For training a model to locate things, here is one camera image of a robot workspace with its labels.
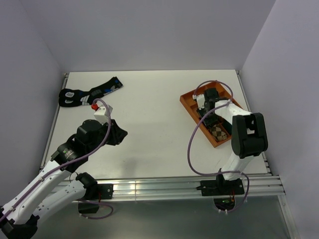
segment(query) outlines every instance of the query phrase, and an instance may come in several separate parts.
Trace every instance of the purple cable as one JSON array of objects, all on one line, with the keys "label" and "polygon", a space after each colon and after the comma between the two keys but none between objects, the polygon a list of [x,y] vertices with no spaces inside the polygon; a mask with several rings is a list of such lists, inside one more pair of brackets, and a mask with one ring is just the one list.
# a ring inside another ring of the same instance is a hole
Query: purple cable
[{"label": "purple cable", "polygon": [[104,218],[107,218],[109,217],[110,215],[112,215],[113,211],[114,211],[114,208],[110,205],[110,204],[107,204],[107,203],[103,203],[103,202],[92,202],[92,201],[86,201],[86,200],[80,200],[78,199],[79,202],[82,202],[82,203],[90,203],[90,204],[96,204],[96,205],[102,205],[102,206],[106,206],[108,208],[111,209],[111,212],[108,213],[107,215],[105,216],[102,216],[102,217],[89,217],[87,215],[84,215],[84,214],[81,214],[82,217],[84,218],[87,218],[87,219],[91,219],[91,220],[100,220],[100,219],[104,219]]},{"label": "purple cable", "polygon": [[[66,163],[64,163],[64,164],[61,164],[60,166],[58,166],[58,167],[56,167],[56,168],[53,168],[52,170],[50,170],[49,172],[47,172],[46,174],[44,174],[44,175],[42,176],[43,179],[46,179],[46,178],[47,178],[49,175],[51,175],[53,172],[55,172],[55,171],[57,171],[57,170],[59,170],[59,169],[61,169],[61,168],[64,168],[64,167],[66,167],[66,166],[68,166],[68,165],[70,165],[70,164],[72,164],[72,163],[76,163],[76,162],[78,162],[78,161],[81,161],[81,160],[83,160],[83,159],[86,159],[87,157],[89,157],[90,155],[92,155],[93,153],[95,153],[100,147],[102,147],[102,146],[105,144],[105,141],[106,141],[107,138],[109,137],[109,134],[110,134],[110,131],[111,131],[111,113],[110,113],[110,110],[109,110],[107,104],[106,104],[106,103],[104,102],[104,100],[102,100],[102,99],[97,98],[97,99],[95,99],[95,100],[93,101],[92,104],[95,104],[97,101],[100,101],[100,102],[104,105],[104,107],[106,108],[106,111],[107,111],[107,113],[108,113],[108,118],[109,118],[109,121],[108,121],[108,124],[109,124],[109,125],[108,125],[108,130],[107,130],[107,132],[106,132],[106,134],[105,134],[105,137],[104,137],[104,139],[102,140],[102,142],[101,142],[92,152],[90,152],[90,153],[88,153],[88,154],[86,154],[86,155],[84,155],[84,156],[82,156],[82,157],[79,157],[79,158],[77,158],[77,159],[74,159],[74,160],[72,160],[72,161],[69,161],[69,162],[66,162]],[[25,193],[19,200],[17,200],[17,202],[12,206],[12,208],[15,209],[41,182],[42,182],[41,180],[38,180],[31,188],[29,188],[29,190],[26,191],[26,193]],[[7,211],[7,212],[0,218],[0,223],[1,223],[5,218],[7,218],[7,216],[8,216],[10,213],[11,213],[11,211]]]},{"label": "purple cable", "polygon": [[[195,89],[194,95],[196,95],[197,89],[198,89],[201,85],[203,85],[203,84],[205,84],[205,83],[208,83],[208,82],[218,82],[218,83],[221,83],[221,84],[225,85],[225,86],[229,89],[229,91],[230,91],[230,93],[231,93],[231,99],[230,99],[230,100],[233,99],[234,94],[233,94],[233,91],[230,89],[230,87],[229,87],[228,85],[226,85],[225,83],[222,83],[222,82],[219,82],[219,81],[205,81],[205,82],[201,83],[201,84]],[[194,167],[191,165],[191,162],[190,162],[190,147],[191,147],[191,143],[193,142],[194,136],[195,136],[195,134],[196,134],[198,128],[200,127],[200,125],[203,123],[204,119],[206,119],[206,117],[209,116],[211,113],[215,112],[215,110],[218,110],[218,109],[220,109],[220,108],[226,107],[226,106],[228,106],[229,104],[230,104],[230,101],[228,101],[226,104],[224,104],[224,105],[222,105],[222,106],[218,106],[218,107],[213,108],[212,110],[210,110],[209,112],[207,112],[207,113],[201,118],[201,120],[198,122],[198,124],[196,125],[196,127],[195,127],[195,129],[194,129],[194,131],[193,131],[193,134],[192,134],[191,137],[190,137],[189,143],[188,143],[188,148],[187,148],[187,161],[188,161],[188,165],[189,165],[189,167],[191,168],[191,170],[192,170],[194,173],[196,173],[196,174],[198,174],[198,175],[200,175],[200,176],[215,177],[215,176],[217,176],[217,175],[226,174],[226,173],[239,173],[239,174],[241,174],[241,175],[243,175],[243,176],[245,176],[245,177],[247,178],[247,189],[246,189],[246,193],[245,193],[245,195],[244,195],[244,198],[243,198],[243,200],[240,202],[240,204],[238,204],[238,206],[236,206],[236,207],[233,208],[232,210],[229,210],[229,212],[233,212],[233,211],[237,210],[237,209],[246,201],[246,199],[247,199],[248,191],[249,191],[249,185],[250,185],[249,178],[248,178],[247,174],[245,174],[245,173],[243,173],[243,172],[240,172],[240,171],[224,171],[224,172],[217,172],[217,173],[200,173],[200,172],[198,172],[198,171],[196,171],[196,170],[194,169]]]}]

